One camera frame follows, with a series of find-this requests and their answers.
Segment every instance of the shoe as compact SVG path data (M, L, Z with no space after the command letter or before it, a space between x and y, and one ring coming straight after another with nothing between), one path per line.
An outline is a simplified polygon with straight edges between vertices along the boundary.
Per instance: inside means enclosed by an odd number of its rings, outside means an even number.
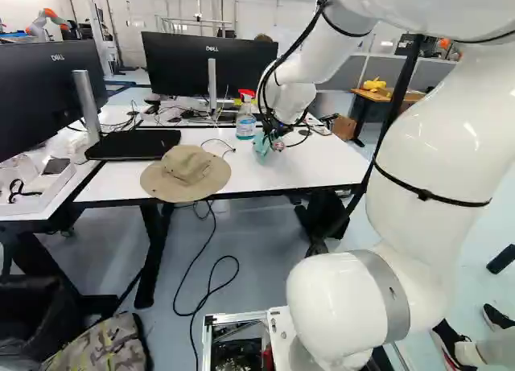
M447 371L476 371L477 367L462 365L455 355L455 344L460 341L471 341L468 336L460 335L444 319L440 324L431 330L431 337L436 345L442 350L443 360Z
M490 304L483 306L483 317L492 331L515 327L515 321L511 320L507 315L500 313Z

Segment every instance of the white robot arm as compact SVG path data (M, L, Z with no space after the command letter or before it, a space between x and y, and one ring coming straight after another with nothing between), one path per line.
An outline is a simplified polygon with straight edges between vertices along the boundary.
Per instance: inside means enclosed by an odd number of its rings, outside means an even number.
M381 241L307 258L290 273L295 330L324 369L359 368L371 348L445 316L464 238L515 153L514 7L515 0L328 0L303 50L265 72L261 93L291 124L315 97L313 84L329 79L377 20L469 43L455 70L384 138L366 196Z

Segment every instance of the backpack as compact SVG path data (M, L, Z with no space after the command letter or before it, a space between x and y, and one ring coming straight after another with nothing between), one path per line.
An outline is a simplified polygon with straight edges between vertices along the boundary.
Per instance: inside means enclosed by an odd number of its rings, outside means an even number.
M137 315L121 313L93 325L39 371L145 371L150 357L139 338Z

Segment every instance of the spray bottle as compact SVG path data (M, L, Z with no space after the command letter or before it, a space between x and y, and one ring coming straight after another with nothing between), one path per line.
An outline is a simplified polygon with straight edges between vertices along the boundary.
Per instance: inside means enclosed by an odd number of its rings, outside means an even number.
M236 116L236 137L240 140L252 139L256 134L256 118L252 115L252 99L256 96L249 89L238 89L241 95L241 108Z

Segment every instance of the yellow object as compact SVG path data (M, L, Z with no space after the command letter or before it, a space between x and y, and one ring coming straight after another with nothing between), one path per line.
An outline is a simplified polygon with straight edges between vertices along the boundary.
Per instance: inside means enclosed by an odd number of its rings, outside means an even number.
M379 88L386 88L386 81L380 81L379 77L376 77L373 80L367 80L363 83L363 89L370 92L377 92Z
M252 102L252 104L254 104L254 105L258 105L258 99L252 99L252 101L251 101L251 102ZM238 98L236 98L236 99L234 99L234 105L235 105L236 107L241 106L241 99L240 99L239 97L238 97Z

